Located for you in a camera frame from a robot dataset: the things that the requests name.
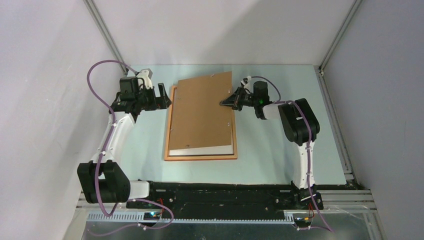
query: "wooden picture frame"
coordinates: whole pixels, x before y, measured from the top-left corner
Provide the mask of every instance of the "wooden picture frame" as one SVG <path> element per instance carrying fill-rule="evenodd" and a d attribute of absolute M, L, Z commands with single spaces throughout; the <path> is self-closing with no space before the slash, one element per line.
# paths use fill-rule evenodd
<path fill-rule="evenodd" d="M 170 98 L 174 102 L 174 96 L 177 86 L 172 86 Z M 238 158 L 237 153 L 237 137 L 236 137 L 236 117 L 234 111 L 231 111 L 231 127 L 232 127 L 232 148 L 233 154 L 226 155 L 196 155 L 196 156 L 170 156 L 170 135 L 171 135 L 171 123 L 173 117 L 174 105 L 171 104 L 168 111 L 168 119 L 166 124 L 166 137 L 165 137 L 165 148 L 164 148 L 164 160 L 165 161 L 202 161 L 202 160 L 235 160 Z"/>

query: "white wall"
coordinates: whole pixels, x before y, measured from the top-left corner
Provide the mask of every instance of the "white wall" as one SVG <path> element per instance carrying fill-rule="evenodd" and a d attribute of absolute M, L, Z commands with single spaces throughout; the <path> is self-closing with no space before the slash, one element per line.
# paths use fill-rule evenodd
<path fill-rule="evenodd" d="M 324 77 L 388 239 L 423 239 L 424 1 L 360 6 Z"/>
<path fill-rule="evenodd" d="M 0 5 L 0 238 L 62 239 L 81 191 L 76 168 L 107 122 L 87 70 L 112 55 L 81 0 Z M 99 69 L 94 88 L 110 102 L 121 72 Z"/>
<path fill-rule="evenodd" d="M 96 0 L 131 64 L 319 65 L 354 0 Z"/>

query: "light blue mat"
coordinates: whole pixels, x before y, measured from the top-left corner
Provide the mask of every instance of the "light blue mat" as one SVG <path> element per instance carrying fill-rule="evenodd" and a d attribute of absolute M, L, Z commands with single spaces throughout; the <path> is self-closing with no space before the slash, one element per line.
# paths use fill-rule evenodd
<path fill-rule="evenodd" d="M 313 151 L 317 184 L 345 184 L 345 176 L 314 67 L 311 65 L 135 65 L 150 68 L 152 83 L 164 83 L 168 94 L 178 80 L 232 71 L 233 90 L 246 76 L 263 76 L 282 100 L 306 98 L 320 124 Z M 271 101 L 278 99 L 268 85 Z M 130 180 L 216 184 L 290 184 L 295 171 L 295 143 L 284 136 L 279 119 L 260 120 L 252 107 L 235 112 L 238 159 L 164 161 L 167 110 L 142 111 L 122 154 L 121 168 Z"/>

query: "red wire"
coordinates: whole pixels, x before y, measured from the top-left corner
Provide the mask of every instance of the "red wire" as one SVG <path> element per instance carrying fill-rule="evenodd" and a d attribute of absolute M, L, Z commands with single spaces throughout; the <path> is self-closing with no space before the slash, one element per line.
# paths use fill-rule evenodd
<path fill-rule="evenodd" d="M 159 200 L 159 202 L 160 202 L 160 204 L 161 204 L 161 205 L 163 205 L 163 204 L 164 204 L 164 201 L 162 200 L 162 198 L 159 198 L 158 200 Z M 160 211 L 160 214 L 163 214 L 163 213 L 164 213 L 164 211 L 165 211 L 165 209 L 162 207 L 162 210 Z"/>
<path fill-rule="evenodd" d="M 313 217 L 315 217 L 315 212 L 314 212 L 314 209 L 312 208 L 312 204 L 311 203 L 309 203 L 309 215 L 311 215 L 311 211 L 312 211 L 312 213 L 313 213 L 313 215 L 310 217 L 310 218 L 313 218 Z"/>

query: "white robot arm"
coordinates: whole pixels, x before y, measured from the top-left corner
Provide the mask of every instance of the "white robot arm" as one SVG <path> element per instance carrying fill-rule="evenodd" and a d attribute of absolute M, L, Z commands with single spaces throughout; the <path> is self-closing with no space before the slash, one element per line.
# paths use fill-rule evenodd
<path fill-rule="evenodd" d="M 320 124 L 306 99 L 272 102 L 268 95 L 268 84 L 265 81 L 256 81 L 251 91 L 251 79 L 249 76 L 244 78 L 241 86 L 230 97 L 221 101 L 220 105 L 238 111 L 241 111 L 243 106 L 253 107 L 258 119 L 281 119 L 286 138 L 297 145 L 298 155 L 295 158 L 292 186 L 299 192 L 298 200 L 306 200 L 311 197 L 309 186 L 312 186 L 314 195 L 316 192 L 312 155 Z"/>
<path fill-rule="evenodd" d="M 149 195 L 149 183 L 128 180 L 119 163 L 127 137 L 140 112 L 167 109 L 171 105 L 162 83 L 158 84 L 160 96 L 156 97 L 151 76 L 150 69 L 143 69 L 135 77 L 123 77 L 119 80 L 120 92 L 111 105 L 114 112 L 109 115 L 100 146 L 90 162 L 81 163 L 77 169 L 82 190 L 89 203 L 99 202 L 95 186 L 95 168 L 99 156 L 104 159 L 98 172 L 98 188 L 103 203 L 123 203 L 128 199 L 145 198 Z"/>

